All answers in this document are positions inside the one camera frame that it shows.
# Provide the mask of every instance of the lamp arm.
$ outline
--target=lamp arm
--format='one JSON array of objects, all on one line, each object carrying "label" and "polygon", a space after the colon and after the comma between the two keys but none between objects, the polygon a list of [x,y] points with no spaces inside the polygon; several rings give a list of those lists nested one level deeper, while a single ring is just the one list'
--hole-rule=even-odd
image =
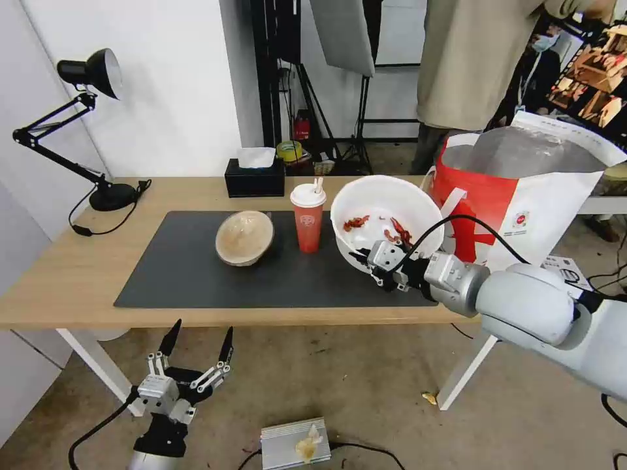
[{"label": "lamp arm", "polygon": [[[78,103],[83,104],[85,108],[79,111],[78,113],[74,114],[73,116],[70,116],[67,119],[64,119],[63,121],[60,121],[57,123],[51,123],[47,125],[44,124],[50,118],[56,116],[62,111],[65,111],[66,109]],[[53,162],[63,166],[64,168],[67,168],[68,170],[78,174],[79,176],[86,178],[92,183],[97,184],[98,187],[103,187],[105,185],[108,185],[109,183],[106,181],[104,174],[98,175],[92,171],[89,171],[84,166],[78,163],[74,163],[62,157],[58,153],[53,152],[52,150],[44,147],[43,145],[39,143],[40,139],[44,138],[45,136],[49,134],[52,134],[54,131],[66,126],[70,122],[75,121],[81,116],[87,114],[88,112],[92,111],[95,108],[95,106],[96,106],[96,95],[92,93],[86,93],[86,92],[81,93],[79,96],[75,97],[73,100],[71,100],[67,104],[64,104],[63,106],[55,109],[49,114],[46,114],[44,117],[36,120],[34,123],[29,124],[26,127],[22,127],[21,129],[16,129],[15,131],[13,131],[13,140],[15,140],[18,144],[23,145],[26,148],[36,151],[40,155],[43,155],[47,159],[52,160]],[[45,129],[45,131],[39,134],[35,134],[37,131],[41,131],[43,129]]]}]

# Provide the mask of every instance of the wooden bowl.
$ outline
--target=wooden bowl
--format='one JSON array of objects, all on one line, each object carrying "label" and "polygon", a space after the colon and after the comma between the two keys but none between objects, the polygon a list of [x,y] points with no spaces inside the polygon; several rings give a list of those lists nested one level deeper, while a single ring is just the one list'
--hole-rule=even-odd
[{"label": "wooden bowl", "polygon": [[250,266],[270,247],[273,237],[274,226],[263,212],[234,213],[217,230],[217,255],[231,266]]}]

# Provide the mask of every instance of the face mask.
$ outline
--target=face mask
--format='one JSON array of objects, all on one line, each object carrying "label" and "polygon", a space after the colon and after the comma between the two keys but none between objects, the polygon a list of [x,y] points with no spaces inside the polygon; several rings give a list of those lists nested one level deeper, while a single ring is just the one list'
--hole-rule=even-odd
[{"label": "face mask", "polygon": [[545,50],[551,49],[555,45],[559,37],[560,37],[559,35],[555,35],[555,36],[540,35],[540,38],[537,41],[535,41],[531,45],[531,47],[533,47],[533,49],[536,52],[542,53]]}]

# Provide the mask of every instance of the red fire extinguisher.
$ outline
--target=red fire extinguisher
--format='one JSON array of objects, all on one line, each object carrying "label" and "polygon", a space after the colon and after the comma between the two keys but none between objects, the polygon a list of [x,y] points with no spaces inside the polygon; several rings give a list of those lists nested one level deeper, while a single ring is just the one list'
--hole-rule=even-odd
[{"label": "red fire extinguisher", "polygon": [[294,139],[307,140],[311,131],[311,123],[307,110],[298,110],[294,119]]}]

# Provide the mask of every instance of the white bowl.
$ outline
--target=white bowl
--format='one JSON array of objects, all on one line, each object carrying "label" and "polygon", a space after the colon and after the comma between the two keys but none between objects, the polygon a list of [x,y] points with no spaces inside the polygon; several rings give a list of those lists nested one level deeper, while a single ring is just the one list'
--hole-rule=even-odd
[{"label": "white bowl", "polygon": [[[365,215],[370,218],[362,227],[344,230],[346,221]],[[367,269],[349,253],[360,248],[371,249],[376,241],[385,240],[386,230],[391,236],[398,235],[392,217],[410,232],[411,243],[442,220],[440,209],[422,189],[385,175],[365,176],[345,185],[333,200],[330,216],[340,253],[350,265],[365,272]],[[431,256],[443,240],[444,227],[438,227],[412,257]]]},{"label": "white bowl", "polygon": [[273,237],[274,226],[263,212],[234,213],[217,230],[217,255],[231,266],[250,266],[270,247]]}]

